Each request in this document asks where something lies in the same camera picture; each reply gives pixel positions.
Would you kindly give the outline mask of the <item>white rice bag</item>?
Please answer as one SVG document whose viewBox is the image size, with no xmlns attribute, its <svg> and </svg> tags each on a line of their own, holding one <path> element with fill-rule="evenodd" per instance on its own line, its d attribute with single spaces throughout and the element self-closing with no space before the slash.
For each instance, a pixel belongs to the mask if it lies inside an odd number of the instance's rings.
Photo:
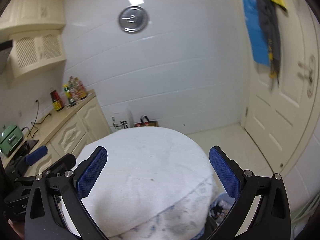
<svg viewBox="0 0 320 240">
<path fill-rule="evenodd" d="M 113 133 L 122 129 L 132 128 L 133 126 L 133 117 L 129 109 L 112 112 L 110 128 Z"/>
</svg>

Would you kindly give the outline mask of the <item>dark soy sauce bottle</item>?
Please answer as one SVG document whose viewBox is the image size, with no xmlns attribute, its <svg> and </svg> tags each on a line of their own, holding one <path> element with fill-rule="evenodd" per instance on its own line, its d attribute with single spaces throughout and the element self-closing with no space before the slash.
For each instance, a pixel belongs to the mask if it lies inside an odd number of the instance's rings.
<svg viewBox="0 0 320 240">
<path fill-rule="evenodd" d="M 57 112 L 59 112 L 64 109 L 64 104 L 57 91 L 53 88 L 51 90 L 50 96 L 52 98 L 53 107 Z"/>
</svg>

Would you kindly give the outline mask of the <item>cream panelled door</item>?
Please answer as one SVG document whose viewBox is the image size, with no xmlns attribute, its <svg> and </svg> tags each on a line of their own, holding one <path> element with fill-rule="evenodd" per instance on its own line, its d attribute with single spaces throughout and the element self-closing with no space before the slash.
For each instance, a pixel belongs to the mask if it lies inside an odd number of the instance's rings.
<svg viewBox="0 0 320 240">
<path fill-rule="evenodd" d="M 276 9 L 281 38 L 280 75 L 259 63 L 251 68 L 245 130 L 271 170 L 282 172 L 293 157 L 310 120 L 318 81 L 318 42 L 306 0 L 284 0 Z"/>
</svg>

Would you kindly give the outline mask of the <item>blue hanging cloth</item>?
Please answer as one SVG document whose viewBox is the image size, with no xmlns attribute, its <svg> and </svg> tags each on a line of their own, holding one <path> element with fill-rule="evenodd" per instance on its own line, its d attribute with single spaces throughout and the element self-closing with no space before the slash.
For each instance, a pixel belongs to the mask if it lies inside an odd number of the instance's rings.
<svg viewBox="0 0 320 240">
<path fill-rule="evenodd" d="M 270 67 L 267 41 L 259 23 L 257 0 L 242 0 L 253 60 Z"/>
</svg>

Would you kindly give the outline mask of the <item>clear seasoning bottle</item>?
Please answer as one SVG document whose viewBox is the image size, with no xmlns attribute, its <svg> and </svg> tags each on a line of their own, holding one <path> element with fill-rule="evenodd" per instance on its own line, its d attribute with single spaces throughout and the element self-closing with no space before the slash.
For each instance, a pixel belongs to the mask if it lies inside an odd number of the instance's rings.
<svg viewBox="0 0 320 240">
<path fill-rule="evenodd" d="M 76 88 L 76 85 L 74 83 L 74 79 L 73 79 L 72 76 L 69 77 L 68 87 L 69 87 L 69 90 L 70 90 L 70 93 L 71 93 L 73 99 L 76 102 L 78 102 L 80 100 L 80 97 L 79 97 L 79 94 L 78 94 L 78 89 Z"/>
</svg>

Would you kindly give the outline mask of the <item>cream lower kitchen cabinets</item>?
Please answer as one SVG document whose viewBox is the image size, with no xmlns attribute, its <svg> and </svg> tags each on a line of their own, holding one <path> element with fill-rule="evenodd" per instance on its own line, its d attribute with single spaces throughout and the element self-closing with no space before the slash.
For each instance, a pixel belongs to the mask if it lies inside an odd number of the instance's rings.
<svg viewBox="0 0 320 240">
<path fill-rule="evenodd" d="M 38 143 L 32 150 L 46 146 L 48 153 L 27 169 L 26 177 L 44 171 L 67 153 L 77 157 L 85 146 L 111 134 L 94 90 L 73 107 L 50 111 L 41 122 L 33 137 Z"/>
</svg>

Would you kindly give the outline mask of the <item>green kitchen appliance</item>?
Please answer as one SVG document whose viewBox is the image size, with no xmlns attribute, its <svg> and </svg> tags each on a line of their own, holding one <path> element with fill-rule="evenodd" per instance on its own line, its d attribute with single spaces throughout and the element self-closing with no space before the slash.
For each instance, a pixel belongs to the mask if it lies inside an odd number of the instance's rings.
<svg viewBox="0 0 320 240">
<path fill-rule="evenodd" d="M 3 131 L 1 132 L 1 153 L 8 157 L 22 141 L 22 130 L 16 124 L 3 126 Z"/>
</svg>

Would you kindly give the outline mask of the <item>black stove top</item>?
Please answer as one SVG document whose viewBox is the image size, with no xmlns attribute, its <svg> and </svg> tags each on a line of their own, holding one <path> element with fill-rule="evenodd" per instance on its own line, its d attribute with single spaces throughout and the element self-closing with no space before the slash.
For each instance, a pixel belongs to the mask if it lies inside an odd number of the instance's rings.
<svg viewBox="0 0 320 240">
<path fill-rule="evenodd" d="M 26 164 L 26 156 L 32 152 L 33 148 L 39 140 L 26 140 L 21 143 L 18 148 L 6 159 L 6 163 L 3 164 L 4 168 L 7 166 L 16 166 L 20 163 Z"/>
</svg>

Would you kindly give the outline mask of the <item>cream upper wall cabinet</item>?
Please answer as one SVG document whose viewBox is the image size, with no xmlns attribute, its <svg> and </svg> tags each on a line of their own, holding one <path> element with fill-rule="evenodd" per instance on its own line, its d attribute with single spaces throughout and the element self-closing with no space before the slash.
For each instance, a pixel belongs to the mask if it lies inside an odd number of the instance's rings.
<svg viewBox="0 0 320 240">
<path fill-rule="evenodd" d="M 1 41 L 13 48 L 5 64 L 8 87 L 48 71 L 66 60 L 61 32 L 63 0 L 11 0 L 1 15 Z"/>
</svg>

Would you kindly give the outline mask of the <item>round silver wall vent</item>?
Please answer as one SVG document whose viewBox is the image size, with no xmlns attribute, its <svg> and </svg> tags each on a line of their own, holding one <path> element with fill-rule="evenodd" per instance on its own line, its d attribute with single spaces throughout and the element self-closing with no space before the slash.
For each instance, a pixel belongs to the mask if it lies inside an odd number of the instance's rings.
<svg viewBox="0 0 320 240">
<path fill-rule="evenodd" d="M 126 33 L 141 32 L 147 27 L 148 22 L 148 12 L 138 5 L 125 8 L 118 16 L 118 24 Z"/>
</svg>

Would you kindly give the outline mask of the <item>red and black shopping bag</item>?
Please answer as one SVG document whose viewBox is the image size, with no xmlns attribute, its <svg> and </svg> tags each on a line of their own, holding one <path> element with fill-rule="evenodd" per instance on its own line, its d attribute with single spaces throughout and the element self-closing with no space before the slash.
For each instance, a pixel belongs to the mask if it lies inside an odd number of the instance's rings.
<svg viewBox="0 0 320 240">
<path fill-rule="evenodd" d="M 158 127 L 158 121 L 151 121 L 146 115 L 140 117 L 140 122 L 135 127 Z"/>
</svg>

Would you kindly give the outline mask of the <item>white towel table cover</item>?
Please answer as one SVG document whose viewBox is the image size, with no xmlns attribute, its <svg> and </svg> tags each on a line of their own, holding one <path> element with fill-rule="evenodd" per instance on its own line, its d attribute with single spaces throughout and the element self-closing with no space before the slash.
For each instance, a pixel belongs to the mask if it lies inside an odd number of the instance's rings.
<svg viewBox="0 0 320 240">
<path fill-rule="evenodd" d="M 107 163 L 85 208 L 109 239 L 199 239 L 217 197 L 202 148 L 172 129 L 123 129 L 87 146 L 86 160 L 102 146 Z"/>
</svg>

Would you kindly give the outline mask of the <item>green yellow bottle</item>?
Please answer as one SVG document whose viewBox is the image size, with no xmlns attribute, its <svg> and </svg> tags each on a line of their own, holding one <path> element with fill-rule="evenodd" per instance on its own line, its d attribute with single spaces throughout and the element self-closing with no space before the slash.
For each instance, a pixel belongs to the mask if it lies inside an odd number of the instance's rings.
<svg viewBox="0 0 320 240">
<path fill-rule="evenodd" d="M 72 94 L 71 94 L 71 91 L 70 91 L 70 88 L 68 87 L 67 84 L 64 84 L 63 85 L 63 90 L 65 92 L 65 95 L 66 95 L 66 98 L 69 102 L 69 105 L 72 107 L 76 104 L 76 101 L 74 100 Z"/>
</svg>

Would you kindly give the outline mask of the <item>light blue trash bin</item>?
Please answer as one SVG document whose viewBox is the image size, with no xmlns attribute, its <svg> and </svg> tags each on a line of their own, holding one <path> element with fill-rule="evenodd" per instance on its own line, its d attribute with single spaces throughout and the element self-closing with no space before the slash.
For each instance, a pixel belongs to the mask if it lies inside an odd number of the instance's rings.
<svg viewBox="0 0 320 240">
<path fill-rule="evenodd" d="M 230 197 L 227 192 L 219 194 L 216 200 L 210 206 L 209 216 L 215 220 L 217 225 L 220 225 L 231 210 L 234 203 L 235 199 Z"/>
</svg>

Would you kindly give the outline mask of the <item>dark grey hanging apron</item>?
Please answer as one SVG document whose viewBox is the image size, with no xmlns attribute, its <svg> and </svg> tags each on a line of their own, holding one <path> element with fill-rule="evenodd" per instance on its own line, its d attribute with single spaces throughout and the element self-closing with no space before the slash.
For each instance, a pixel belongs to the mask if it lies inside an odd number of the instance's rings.
<svg viewBox="0 0 320 240">
<path fill-rule="evenodd" d="M 270 63 L 269 77 L 279 80 L 281 63 L 281 39 L 276 14 L 276 6 L 283 12 L 287 12 L 284 0 L 256 0 L 259 25 L 264 33 L 268 49 L 268 61 Z"/>
</svg>

